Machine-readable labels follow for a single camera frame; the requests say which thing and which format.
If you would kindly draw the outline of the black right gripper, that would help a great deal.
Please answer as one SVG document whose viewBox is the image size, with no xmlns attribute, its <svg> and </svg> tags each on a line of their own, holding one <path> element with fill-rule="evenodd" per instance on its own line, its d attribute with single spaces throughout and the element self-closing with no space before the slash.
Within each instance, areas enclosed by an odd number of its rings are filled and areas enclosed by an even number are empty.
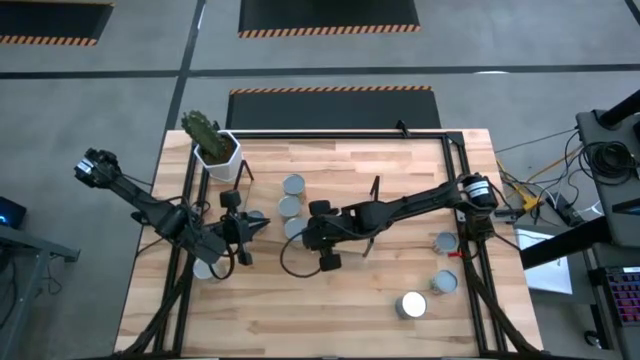
<svg viewBox="0 0 640 360">
<path fill-rule="evenodd" d="M 305 228 L 300 245 L 320 254 L 322 272 L 339 269 L 341 256 L 334 253 L 333 248 L 339 242 L 357 238 L 355 212 L 333 208 L 328 200 L 312 201 L 308 207 L 311 217 L 299 219 L 299 228 Z"/>
</svg>

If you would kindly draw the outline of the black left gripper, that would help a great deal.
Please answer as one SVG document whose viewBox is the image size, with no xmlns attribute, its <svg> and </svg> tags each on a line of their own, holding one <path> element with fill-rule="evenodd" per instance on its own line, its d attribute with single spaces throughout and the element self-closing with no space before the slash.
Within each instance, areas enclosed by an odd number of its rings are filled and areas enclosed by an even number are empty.
<svg viewBox="0 0 640 360">
<path fill-rule="evenodd" d="M 269 223 L 269 218 L 249 217 L 245 212 L 239 212 L 241 196 L 237 190 L 227 190 L 220 194 L 220 203 L 226 209 L 221 217 L 223 221 L 223 238 L 227 245 L 227 252 L 231 258 L 236 257 L 243 266 L 253 264 L 253 257 L 248 249 L 256 235 L 264 231 L 263 225 L 255 223 Z"/>
</svg>

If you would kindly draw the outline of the blue tomatoes label tin can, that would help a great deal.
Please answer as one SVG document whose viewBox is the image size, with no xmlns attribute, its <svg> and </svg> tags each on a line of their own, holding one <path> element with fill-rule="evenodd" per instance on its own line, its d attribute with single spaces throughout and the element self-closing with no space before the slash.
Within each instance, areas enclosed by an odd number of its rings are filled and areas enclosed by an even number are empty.
<svg viewBox="0 0 640 360">
<path fill-rule="evenodd" d="M 304 217 L 293 217 L 287 220 L 284 224 L 284 232 L 287 239 L 291 239 L 294 242 L 300 242 L 302 232 L 305 229 L 299 228 L 299 219 Z"/>
</svg>

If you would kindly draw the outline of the tin can grey lid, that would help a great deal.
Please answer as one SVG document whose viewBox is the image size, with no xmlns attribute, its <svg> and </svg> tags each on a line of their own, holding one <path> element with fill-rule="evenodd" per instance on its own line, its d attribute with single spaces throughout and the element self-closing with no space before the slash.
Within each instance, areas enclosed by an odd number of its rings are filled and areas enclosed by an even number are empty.
<svg viewBox="0 0 640 360">
<path fill-rule="evenodd" d="M 437 295 L 452 293 L 457 287 L 458 278 L 449 270 L 438 271 L 430 280 L 430 289 Z"/>
<path fill-rule="evenodd" d="M 297 196 L 285 195 L 278 201 L 277 210 L 283 219 L 297 217 L 301 213 L 301 202 Z"/>
</svg>

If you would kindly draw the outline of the pineapple label tin can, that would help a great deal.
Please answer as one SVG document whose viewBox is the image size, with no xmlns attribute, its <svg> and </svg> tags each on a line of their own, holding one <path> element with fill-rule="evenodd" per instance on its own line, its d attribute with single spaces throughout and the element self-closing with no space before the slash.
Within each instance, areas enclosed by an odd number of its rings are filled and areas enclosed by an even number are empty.
<svg viewBox="0 0 640 360">
<path fill-rule="evenodd" d="M 306 182 L 299 174 L 289 174 L 282 181 L 282 188 L 287 195 L 301 197 L 305 194 Z"/>
</svg>

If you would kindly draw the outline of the wooden shelf black metal frame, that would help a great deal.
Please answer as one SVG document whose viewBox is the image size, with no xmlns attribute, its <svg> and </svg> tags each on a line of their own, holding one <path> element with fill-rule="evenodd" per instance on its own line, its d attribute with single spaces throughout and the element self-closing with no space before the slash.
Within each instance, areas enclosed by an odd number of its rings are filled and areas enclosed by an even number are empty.
<svg viewBox="0 0 640 360">
<path fill-rule="evenodd" d="M 240 170 L 237 173 L 237 176 L 235 178 L 235 180 L 233 181 L 234 183 L 234 189 L 237 190 L 239 184 L 240 184 L 240 180 L 242 178 L 242 174 L 243 171 L 246 170 L 246 172 L 249 174 L 249 167 L 247 165 L 248 163 L 243 160 L 243 162 L 241 163 L 240 166 Z M 379 183 L 380 183 L 380 176 L 376 176 L 372 185 L 372 188 L 369 192 L 369 195 L 371 197 L 372 200 L 378 200 L 378 196 L 379 196 Z M 364 185 L 362 183 L 338 183 L 338 184 L 329 184 L 329 183 L 319 183 L 319 184 L 312 184 L 311 185 L 311 195 L 329 195 L 330 193 L 333 195 L 337 195 L 340 194 L 341 197 L 343 198 L 347 198 L 347 199 L 355 199 L 356 196 L 364 196 Z M 300 202 L 301 202 L 301 213 L 299 216 L 300 217 L 302 215 L 302 207 L 305 203 L 308 203 L 308 205 L 311 204 L 311 201 L 307 201 L 307 183 L 306 183 L 306 189 L 305 189 L 305 194 L 301 197 L 298 197 Z M 371 251 L 372 247 L 374 244 L 374 238 L 370 238 L 368 240 L 368 244 L 367 247 L 363 253 L 363 257 L 366 258 L 369 255 L 369 252 Z"/>
</svg>

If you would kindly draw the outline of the green oranges label tin can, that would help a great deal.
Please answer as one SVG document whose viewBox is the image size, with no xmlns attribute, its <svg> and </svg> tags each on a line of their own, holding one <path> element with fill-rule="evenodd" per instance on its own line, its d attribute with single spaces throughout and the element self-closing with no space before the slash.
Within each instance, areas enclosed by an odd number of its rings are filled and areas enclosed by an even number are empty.
<svg viewBox="0 0 640 360">
<path fill-rule="evenodd" d="M 192 267 L 195 278 L 203 281 L 219 281 L 227 272 L 226 265 L 223 263 L 207 264 L 197 258 Z"/>
</svg>

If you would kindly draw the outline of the peaches label tin can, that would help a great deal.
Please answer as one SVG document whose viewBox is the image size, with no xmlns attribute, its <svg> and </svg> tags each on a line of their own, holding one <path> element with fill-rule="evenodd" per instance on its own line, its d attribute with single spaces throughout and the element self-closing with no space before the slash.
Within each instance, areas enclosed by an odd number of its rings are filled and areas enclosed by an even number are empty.
<svg viewBox="0 0 640 360">
<path fill-rule="evenodd" d="M 448 255 L 456 253 L 459 247 L 457 236 L 451 232 L 439 233 L 433 241 L 432 249 L 436 254 Z"/>
</svg>

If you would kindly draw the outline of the green cactus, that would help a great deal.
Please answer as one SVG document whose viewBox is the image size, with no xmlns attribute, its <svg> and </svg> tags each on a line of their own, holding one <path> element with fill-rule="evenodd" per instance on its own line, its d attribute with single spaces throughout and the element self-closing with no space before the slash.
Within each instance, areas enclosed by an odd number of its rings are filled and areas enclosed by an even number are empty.
<svg viewBox="0 0 640 360">
<path fill-rule="evenodd" d="M 234 142 L 223 133 L 216 121 L 210 122 L 200 111 L 185 112 L 181 125 L 191 139 L 199 146 L 199 154 L 206 165 L 218 165 L 230 160 Z"/>
</svg>

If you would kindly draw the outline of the grey metal stand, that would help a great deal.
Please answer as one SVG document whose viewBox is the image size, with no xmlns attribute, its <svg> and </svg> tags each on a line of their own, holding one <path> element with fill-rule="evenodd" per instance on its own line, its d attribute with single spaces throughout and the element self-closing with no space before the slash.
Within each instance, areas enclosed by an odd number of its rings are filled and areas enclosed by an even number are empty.
<svg viewBox="0 0 640 360">
<path fill-rule="evenodd" d="M 10 360 L 21 340 L 36 297 L 36 289 L 45 275 L 50 257 L 55 255 L 66 262 L 76 262 L 80 251 L 5 226 L 0 226 L 0 244 L 17 246 L 17 256 L 33 259 L 30 274 L 23 277 L 16 275 L 14 308 L 9 312 L 7 322 L 0 331 L 0 360 Z"/>
</svg>

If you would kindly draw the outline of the black diagonal beam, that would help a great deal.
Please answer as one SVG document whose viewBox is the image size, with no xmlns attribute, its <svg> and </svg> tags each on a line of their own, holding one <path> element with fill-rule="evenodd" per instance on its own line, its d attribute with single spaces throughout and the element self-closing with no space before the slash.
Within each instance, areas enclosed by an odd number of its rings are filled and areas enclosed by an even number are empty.
<svg viewBox="0 0 640 360">
<path fill-rule="evenodd" d="M 583 223 L 559 235 L 520 251 L 524 270 L 590 249 L 594 244 L 612 244 L 608 222 L 604 216 Z"/>
</svg>

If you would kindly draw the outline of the black power adapter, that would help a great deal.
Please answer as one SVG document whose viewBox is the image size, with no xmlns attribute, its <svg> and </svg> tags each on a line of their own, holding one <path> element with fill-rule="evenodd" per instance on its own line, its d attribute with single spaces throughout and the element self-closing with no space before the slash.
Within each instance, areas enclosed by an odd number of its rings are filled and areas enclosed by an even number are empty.
<svg viewBox="0 0 640 360">
<path fill-rule="evenodd" d="M 575 227 L 584 222 L 584 219 L 573 208 L 573 205 L 560 193 L 551 193 L 546 197 L 546 201 L 565 225 Z"/>
</svg>

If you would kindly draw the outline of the backlit keyboard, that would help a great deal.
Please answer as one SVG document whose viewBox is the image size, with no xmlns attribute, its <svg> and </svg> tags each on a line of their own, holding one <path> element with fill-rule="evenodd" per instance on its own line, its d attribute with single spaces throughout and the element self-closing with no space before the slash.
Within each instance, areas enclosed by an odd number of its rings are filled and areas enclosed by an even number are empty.
<svg viewBox="0 0 640 360">
<path fill-rule="evenodd" d="M 603 288 L 621 327 L 640 327 L 640 266 L 604 269 Z"/>
</svg>

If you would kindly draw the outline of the black pole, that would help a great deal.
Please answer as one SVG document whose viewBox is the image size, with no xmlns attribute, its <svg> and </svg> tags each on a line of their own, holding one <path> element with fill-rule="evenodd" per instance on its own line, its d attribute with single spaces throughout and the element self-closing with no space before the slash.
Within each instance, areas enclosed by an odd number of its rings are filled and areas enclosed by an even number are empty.
<svg viewBox="0 0 640 360">
<path fill-rule="evenodd" d="M 640 89 L 626 99 L 596 117 L 599 125 L 608 130 L 616 130 L 628 117 L 640 112 Z"/>
</svg>

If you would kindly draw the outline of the black aluminium rig frame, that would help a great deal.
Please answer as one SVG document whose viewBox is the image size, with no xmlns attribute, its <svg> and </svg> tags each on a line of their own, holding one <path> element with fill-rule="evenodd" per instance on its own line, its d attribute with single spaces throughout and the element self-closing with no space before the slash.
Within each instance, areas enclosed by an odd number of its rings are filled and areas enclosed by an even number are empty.
<svg viewBox="0 0 640 360">
<path fill-rule="evenodd" d="M 365 242 L 337 248 L 339 270 L 317 273 L 316 257 L 288 244 L 277 210 L 285 176 L 298 173 L 307 199 L 336 207 L 365 201 L 376 176 L 384 200 L 421 192 L 464 172 L 500 180 L 487 130 L 397 132 L 240 132 L 251 168 L 239 189 L 249 209 L 271 220 L 250 246 L 254 262 L 224 281 L 193 283 L 185 318 L 169 317 L 162 349 L 185 357 L 441 357 L 478 352 L 465 285 L 430 292 L 431 277 L 463 275 L 459 258 L 439 256 L 432 243 L 456 228 L 450 210 L 395 224 L 364 258 Z M 319 183 L 362 183 L 364 196 L 311 195 Z M 428 303 L 419 319 L 398 317 L 394 302 L 410 291 Z"/>
</svg>

